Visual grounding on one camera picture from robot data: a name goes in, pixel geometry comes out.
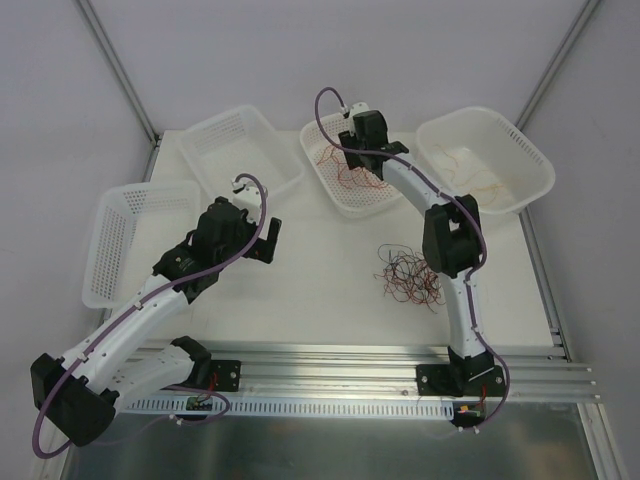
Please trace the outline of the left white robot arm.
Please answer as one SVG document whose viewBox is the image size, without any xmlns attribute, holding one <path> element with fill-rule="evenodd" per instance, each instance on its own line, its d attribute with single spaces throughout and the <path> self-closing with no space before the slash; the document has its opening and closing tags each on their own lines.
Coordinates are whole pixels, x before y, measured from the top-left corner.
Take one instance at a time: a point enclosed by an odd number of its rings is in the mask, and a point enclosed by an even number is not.
<svg viewBox="0 0 640 480">
<path fill-rule="evenodd" d="M 268 218 L 261 188 L 218 197 L 197 227 L 163 254 L 134 297 L 94 333 L 59 357 L 41 354 L 30 367 L 39 413 L 32 448 L 41 459 L 63 452 L 40 446 L 50 421 L 68 444 L 98 439 L 118 413 L 158 390 L 214 395 L 221 379 L 208 350 L 189 336 L 174 339 L 149 360 L 125 362 L 165 320 L 213 286 L 223 269 L 241 258 L 270 263 L 281 222 Z"/>
</svg>

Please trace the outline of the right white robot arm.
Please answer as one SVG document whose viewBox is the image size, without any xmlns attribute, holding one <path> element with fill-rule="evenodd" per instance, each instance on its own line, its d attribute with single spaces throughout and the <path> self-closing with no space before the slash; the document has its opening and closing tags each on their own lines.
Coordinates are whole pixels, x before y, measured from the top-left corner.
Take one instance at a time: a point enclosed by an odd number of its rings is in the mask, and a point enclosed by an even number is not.
<svg viewBox="0 0 640 480">
<path fill-rule="evenodd" d="M 419 393 L 505 397 L 509 371 L 484 339 L 476 293 L 477 272 L 487 257 L 476 199 L 446 191 L 415 163 L 403 143 L 391 142 L 381 112 L 343 116 L 349 127 L 338 138 L 348 167 L 363 168 L 390 184 L 422 215 L 423 257 L 444 293 L 448 361 L 416 367 Z"/>
</svg>

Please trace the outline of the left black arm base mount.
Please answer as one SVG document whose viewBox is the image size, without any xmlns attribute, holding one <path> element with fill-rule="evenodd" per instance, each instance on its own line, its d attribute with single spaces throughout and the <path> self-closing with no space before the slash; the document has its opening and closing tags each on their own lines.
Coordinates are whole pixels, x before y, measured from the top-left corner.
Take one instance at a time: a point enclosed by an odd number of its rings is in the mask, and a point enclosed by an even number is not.
<svg viewBox="0 0 640 480">
<path fill-rule="evenodd" d="M 204 391 L 237 392 L 241 367 L 239 360 L 200 360 L 194 364 L 187 379 L 178 383 L 178 386 Z"/>
</svg>

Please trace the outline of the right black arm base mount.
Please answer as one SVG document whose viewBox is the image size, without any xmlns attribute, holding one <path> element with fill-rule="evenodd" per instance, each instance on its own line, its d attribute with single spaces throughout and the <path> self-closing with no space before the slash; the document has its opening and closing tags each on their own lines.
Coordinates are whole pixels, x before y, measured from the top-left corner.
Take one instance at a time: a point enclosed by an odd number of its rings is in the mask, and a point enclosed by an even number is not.
<svg viewBox="0 0 640 480">
<path fill-rule="evenodd" d="M 498 398 L 506 393 L 503 370 L 498 366 L 471 380 L 457 375 L 450 364 L 419 364 L 415 372 L 420 396 Z"/>
</svg>

